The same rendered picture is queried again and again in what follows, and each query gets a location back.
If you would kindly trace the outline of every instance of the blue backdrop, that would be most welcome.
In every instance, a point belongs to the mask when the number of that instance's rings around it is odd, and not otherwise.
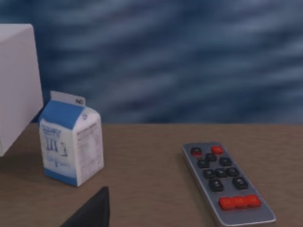
[[[104,122],[303,122],[302,0],[0,0],[32,23],[44,98]]]

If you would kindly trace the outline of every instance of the gray remote control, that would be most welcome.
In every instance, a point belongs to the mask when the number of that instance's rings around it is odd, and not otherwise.
[[[190,143],[182,149],[219,227],[276,226],[271,208],[220,143]]]

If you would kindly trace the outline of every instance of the table surface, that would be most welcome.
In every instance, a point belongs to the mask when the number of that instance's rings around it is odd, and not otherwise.
[[[58,227],[109,186],[111,227],[214,227],[183,157],[184,143],[222,143],[277,216],[303,223],[303,126],[104,125],[105,168],[79,188],[44,176],[37,125],[0,158],[0,226]]]

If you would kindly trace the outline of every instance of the remote control button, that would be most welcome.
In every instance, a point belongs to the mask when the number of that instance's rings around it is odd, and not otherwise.
[[[228,176],[238,176],[239,171],[235,167],[226,168],[226,172]]]
[[[214,155],[221,155],[221,154],[223,154],[223,148],[219,145],[212,146],[212,153]]]
[[[219,205],[222,210],[234,210],[236,208],[232,198],[230,197],[221,197],[219,199]]]
[[[248,184],[243,177],[236,176],[232,180],[233,186],[238,190],[248,189]]]
[[[206,170],[203,170],[203,176],[206,179],[212,179],[212,178],[216,177],[216,174],[214,173],[214,170],[212,170],[212,169],[206,169]]]
[[[219,163],[220,163],[220,165],[222,165],[224,167],[232,165],[232,161],[228,157],[221,157],[219,159]]]
[[[199,156],[202,155],[202,150],[201,150],[201,148],[192,148],[192,149],[190,150],[190,153],[191,153],[191,155],[194,156],[194,157],[199,157]]]
[[[245,209],[247,208],[247,203],[243,196],[234,196],[232,198],[233,204],[236,209]]]
[[[205,155],[205,159],[209,162],[215,162],[217,160],[217,156],[213,153],[209,153]]]
[[[209,168],[209,162],[206,161],[205,159],[199,159],[199,160],[198,160],[198,166],[199,166],[199,168],[201,168],[201,169]]]
[[[221,181],[219,179],[209,180],[208,186],[209,186],[210,190],[212,190],[213,192],[222,192],[224,189],[223,184],[221,183]]]
[[[244,200],[247,203],[247,206],[250,208],[257,208],[261,206],[261,201],[256,195],[246,195],[244,196]]]
[[[224,168],[219,168],[215,170],[216,176],[219,178],[227,177],[227,173]]]

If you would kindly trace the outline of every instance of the carton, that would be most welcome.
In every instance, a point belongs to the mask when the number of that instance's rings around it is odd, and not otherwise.
[[[0,24],[0,157],[42,107],[33,27]]]
[[[78,187],[104,167],[101,118],[83,97],[52,91],[39,117],[39,135],[51,178]]]

